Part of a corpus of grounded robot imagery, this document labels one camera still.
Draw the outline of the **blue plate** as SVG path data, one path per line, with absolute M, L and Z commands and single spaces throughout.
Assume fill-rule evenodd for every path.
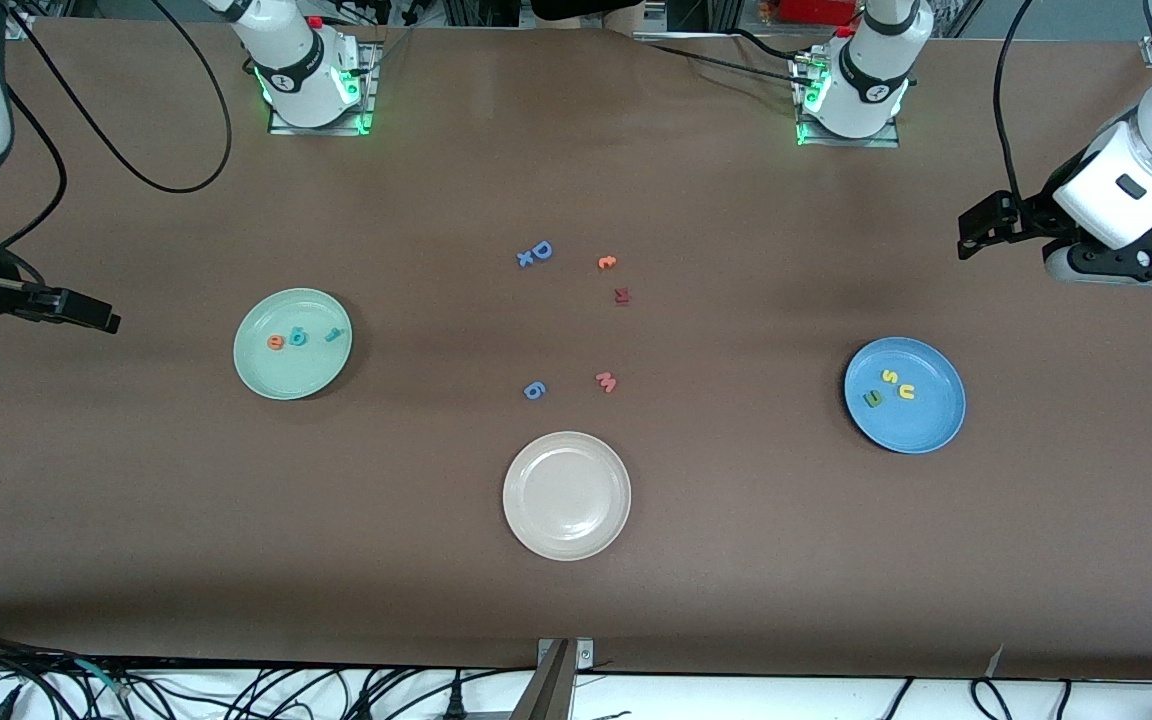
M 882 382 L 896 370 L 896 386 Z M 899 397 L 900 384 L 914 384 L 916 397 Z M 864 393 L 882 392 L 882 406 L 869 407 Z M 856 351 L 846 366 L 842 396 L 852 424 L 869 441 L 896 454 L 931 454 L 963 427 L 967 392 L 952 361 L 914 338 L 879 338 Z

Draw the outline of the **light green plate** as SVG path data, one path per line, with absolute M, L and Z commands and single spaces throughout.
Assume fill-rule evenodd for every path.
M 305 329 L 305 346 L 287 343 L 294 327 Z M 344 334 L 326 342 L 333 327 Z M 282 334 L 283 350 L 270 350 L 270 334 Z M 353 323 L 346 306 L 329 293 L 312 288 L 275 291 L 256 302 L 238 323 L 232 344 L 238 379 L 256 395 L 275 401 L 310 397 L 325 389 L 343 372 L 351 353 Z

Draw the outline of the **brown table cover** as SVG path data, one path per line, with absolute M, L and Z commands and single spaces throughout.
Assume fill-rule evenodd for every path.
M 1037 242 L 957 259 L 1005 182 L 995 41 L 929 45 L 899 147 L 870 150 L 797 146 L 771 79 L 521 29 L 396 32 L 369 136 L 275 137 L 236 36 L 189 32 L 234 132 L 189 195 L 120 168 L 31 45 L 6 54 L 69 170 L 15 251 L 123 323 L 0 319 L 0 637 L 526 666 L 584 635 L 617 673 L 1152 679 L 1152 287 L 1056 281 Z M 291 288 L 346 306 L 353 353 L 275 401 L 232 344 Z M 940 450 L 847 414 L 879 338 L 963 379 Z M 558 430 L 632 483 L 577 562 L 502 510 Z

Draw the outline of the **red box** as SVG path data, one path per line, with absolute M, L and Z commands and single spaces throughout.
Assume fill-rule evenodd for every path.
M 803 26 L 846 26 L 861 0 L 776 0 L 776 18 Z

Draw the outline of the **person in background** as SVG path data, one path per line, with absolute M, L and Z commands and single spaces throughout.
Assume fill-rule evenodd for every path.
M 529 0 L 539 29 L 581 29 L 582 18 L 599 20 L 599 26 L 632 36 L 643 26 L 646 0 Z

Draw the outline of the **beige plate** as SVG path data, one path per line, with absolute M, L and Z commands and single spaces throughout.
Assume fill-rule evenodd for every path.
M 558 562 L 593 559 L 630 518 L 630 473 L 600 438 L 558 430 L 532 439 L 506 470 L 502 510 L 517 541 Z

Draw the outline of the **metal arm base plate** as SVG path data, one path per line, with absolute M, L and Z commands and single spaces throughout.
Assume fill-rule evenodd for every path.
M 828 147 L 851 147 L 851 149 L 896 149 L 899 146 L 899 127 L 895 114 L 888 115 L 886 123 L 872 136 L 865 138 L 850 138 L 836 132 L 832 132 L 826 126 L 820 123 L 818 118 L 810 114 L 808 105 L 819 99 L 820 91 L 826 90 L 829 83 L 829 71 L 827 67 L 827 47 L 824 44 L 810 46 L 803 53 L 796 53 L 795 58 L 787 61 L 790 76 L 794 79 L 806 79 L 806 85 L 797 85 L 791 91 L 795 109 L 795 135 L 796 145 L 799 146 L 828 146 Z
M 259 71 L 271 135 L 366 136 L 374 123 L 384 45 L 338 32 L 323 36 L 323 59 L 298 83 Z

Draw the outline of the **small metal table bracket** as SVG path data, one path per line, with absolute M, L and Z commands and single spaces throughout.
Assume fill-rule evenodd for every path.
M 556 646 L 559 638 L 541 638 L 538 641 L 538 655 L 536 655 L 536 662 L 538 666 L 548 655 L 550 650 Z M 571 647 L 573 653 L 575 653 L 576 661 L 575 666 L 577 670 L 591 670 L 594 667 L 594 641 L 593 638 L 579 637 L 579 638 L 567 638 L 568 646 Z

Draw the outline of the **grey aluminium post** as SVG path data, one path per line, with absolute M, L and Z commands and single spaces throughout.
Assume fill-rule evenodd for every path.
M 576 639 L 550 642 L 509 720 L 570 720 L 577 661 Z

